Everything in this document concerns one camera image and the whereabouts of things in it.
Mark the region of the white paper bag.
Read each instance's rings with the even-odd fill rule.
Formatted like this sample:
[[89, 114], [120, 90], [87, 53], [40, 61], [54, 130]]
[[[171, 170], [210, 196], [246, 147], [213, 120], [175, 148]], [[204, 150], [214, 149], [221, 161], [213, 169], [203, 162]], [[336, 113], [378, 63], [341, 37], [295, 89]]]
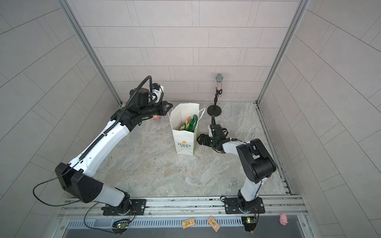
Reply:
[[[169, 120], [173, 133], [175, 149], [177, 154], [190, 155], [194, 153], [194, 146], [197, 138], [198, 123], [205, 112], [205, 108], [200, 109], [197, 103], [181, 103], [172, 109]], [[198, 122], [194, 132], [181, 131], [182, 124], [188, 117], [198, 116]]]

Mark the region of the orange pink candy bag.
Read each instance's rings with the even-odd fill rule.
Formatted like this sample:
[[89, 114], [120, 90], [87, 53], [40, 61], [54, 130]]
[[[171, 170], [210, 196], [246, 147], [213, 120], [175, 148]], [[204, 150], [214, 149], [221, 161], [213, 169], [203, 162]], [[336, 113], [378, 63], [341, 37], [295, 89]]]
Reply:
[[182, 126], [180, 128], [181, 131], [186, 131], [187, 130], [187, 127], [188, 127], [189, 122], [190, 122], [191, 119], [192, 119], [192, 117], [188, 117], [186, 119], [186, 121], [182, 124]]

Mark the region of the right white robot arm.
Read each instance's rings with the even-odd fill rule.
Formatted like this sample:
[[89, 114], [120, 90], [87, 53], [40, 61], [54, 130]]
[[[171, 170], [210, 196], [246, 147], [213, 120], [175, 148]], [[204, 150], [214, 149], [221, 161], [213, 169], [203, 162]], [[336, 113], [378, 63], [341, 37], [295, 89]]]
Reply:
[[215, 116], [212, 116], [209, 135], [201, 134], [197, 142], [211, 147], [218, 153], [237, 155], [241, 161], [246, 180], [238, 191], [236, 201], [230, 198], [222, 199], [227, 209], [236, 209], [226, 213], [264, 214], [265, 208], [259, 191], [276, 172], [277, 166], [262, 141], [255, 138], [250, 142], [244, 142], [237, 138], [229, 138], [228, 130], [217, 124]]

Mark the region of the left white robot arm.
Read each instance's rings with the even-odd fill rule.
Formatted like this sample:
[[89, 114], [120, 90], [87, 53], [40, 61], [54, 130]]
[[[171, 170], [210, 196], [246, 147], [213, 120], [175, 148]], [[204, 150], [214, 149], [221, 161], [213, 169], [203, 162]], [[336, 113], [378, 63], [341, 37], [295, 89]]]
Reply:
[[62, 189], [84, 203], [99, 202], [126, 213], [130, 208], [127, 192], [94, 178], [99, 166], [112, 149], [136, 126], [154, 116], [164, 116], [173, 105], [163, 100], [164, 87], [147, 76], [130, 91], [127, 103], [112, 115], [101, 133], [69, 163], [60, 163], [56, 175]]

